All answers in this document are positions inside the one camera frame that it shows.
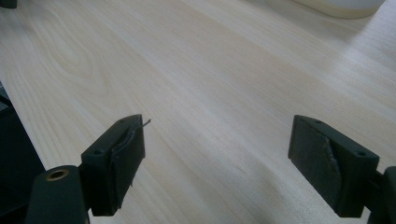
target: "white object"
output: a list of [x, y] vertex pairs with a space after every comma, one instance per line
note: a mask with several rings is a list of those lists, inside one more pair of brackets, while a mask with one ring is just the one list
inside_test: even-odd
[[385, 0], [295, 0], [330, 16], [357, 19], [370, 16]]

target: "wood grain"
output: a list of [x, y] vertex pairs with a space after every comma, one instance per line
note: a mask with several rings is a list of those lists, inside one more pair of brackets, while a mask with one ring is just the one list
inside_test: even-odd
[[396, 164], [396, 1], [343, 21], [287, 0], [31, 0], [0, 9], [0, 79], [45, 164], [142, 113], [147, 157], [92, 223], [342, 219], [287, 158], [295, 114]]

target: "black plastic part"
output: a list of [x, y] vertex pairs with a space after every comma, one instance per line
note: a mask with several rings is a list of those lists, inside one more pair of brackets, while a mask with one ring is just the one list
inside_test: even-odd
[[17, 5], [18, 5], [18, 0], [0, 0], [0, 7], [16, 8]]
[[334, 128], [294, 117], [289, 158], [339, 217], [360, 217], [379, 157]]
[[0, 223], [24, 221], [33, 182], [43, 172], [45, 169], [15, 109], [1, 110]]
[[116, 213], [144, 157], [141, 115], [117, 121], [82, 153], [80, 170], [94, 216]]
[[385, 170], [382, 189], [390, 222], [396, 223], [396, 166]]
[[35, 179], [26, 224], [87, 224], [79, 169], [60, 166]]

